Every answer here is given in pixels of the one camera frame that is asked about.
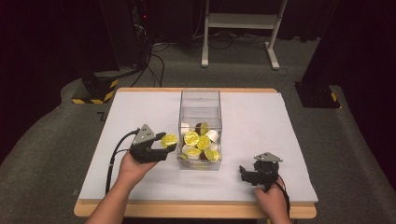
wrist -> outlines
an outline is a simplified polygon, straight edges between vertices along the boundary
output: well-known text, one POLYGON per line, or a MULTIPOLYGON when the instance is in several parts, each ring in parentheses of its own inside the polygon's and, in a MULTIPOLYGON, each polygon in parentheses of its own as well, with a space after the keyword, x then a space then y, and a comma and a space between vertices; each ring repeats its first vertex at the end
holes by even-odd
POLYGON ((128 181, 124 181, 121 178, 118 178, 114 183, 113 189, 117 189, 119 191, 130 193, 134 188, 135 184, 129 183, 128 181))

white tabletop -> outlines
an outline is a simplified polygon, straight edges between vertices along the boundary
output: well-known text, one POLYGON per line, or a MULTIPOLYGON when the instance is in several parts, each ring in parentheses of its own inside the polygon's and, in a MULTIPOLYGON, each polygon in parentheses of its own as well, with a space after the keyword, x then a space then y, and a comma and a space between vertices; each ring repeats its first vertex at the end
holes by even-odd
MULTIPOLYGON (((118 91, 85 178, 80 200, 105 196, 106 175, 111 154, 120 139, 147 124, 155 133, 178 135, 180 91, 118 91)), ((253 171, 254 156, 263 152, 277 155, 290 201, 318 201, 281 93, 221 92, 222 161, 218 171, 180 170, 177 153, 158 163, 134 188, 130 200, 255 202, 253 189, 241 180, 239 165, 253 171)), ((120 149, 128 148, 133 136, 120 149)), ((117 178, 120 158, 114 165, 117 178)))

transparent container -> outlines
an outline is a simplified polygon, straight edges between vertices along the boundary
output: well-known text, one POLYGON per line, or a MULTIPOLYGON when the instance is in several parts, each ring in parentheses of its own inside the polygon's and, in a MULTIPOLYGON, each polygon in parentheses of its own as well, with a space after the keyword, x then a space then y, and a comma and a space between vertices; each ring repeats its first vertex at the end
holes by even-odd
POLYGON ((219 91, 183 90, 177 159, 181 170, 217 171, 221 164, 219 91))

yellow black warning tape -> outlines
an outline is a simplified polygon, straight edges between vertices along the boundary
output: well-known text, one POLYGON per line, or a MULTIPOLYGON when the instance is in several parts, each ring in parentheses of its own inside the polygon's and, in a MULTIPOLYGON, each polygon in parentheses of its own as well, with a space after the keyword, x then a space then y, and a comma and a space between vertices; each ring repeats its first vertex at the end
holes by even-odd
POLYGON ((116 86, 118 84, 118 80, 115 79, 113 80, 110 84, 108 89, 106 89, 106 92, 102 92, 103 97, 99 98, 91 98, 91 97, 73 97, 72 101, 74 104, 77 105, 84 105, 84 104, 106 104, 110 100, 110 98, 114 94, 114 90, 116 89, 116 86))

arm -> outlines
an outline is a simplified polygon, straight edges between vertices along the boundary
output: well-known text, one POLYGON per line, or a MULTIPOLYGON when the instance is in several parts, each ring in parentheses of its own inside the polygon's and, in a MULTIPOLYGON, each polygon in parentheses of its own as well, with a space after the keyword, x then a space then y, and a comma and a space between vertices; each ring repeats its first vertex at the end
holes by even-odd
MULTIPOLYGON (((277 182, 280 186, 283 186, 283 181, 280 178, 277 182)), ((271 219, 272 223, 291 223, 287 212, 285 197, 278 185, 273 184, 266 193, 261 188, 255 188, 254 191, 260 208, 271 219)))
POLYGON ((121 223, 131 190, 157 163, 139 163, 126 152, 121 160, 119 176, 114 186, 99 202, 86 223, 121 223))

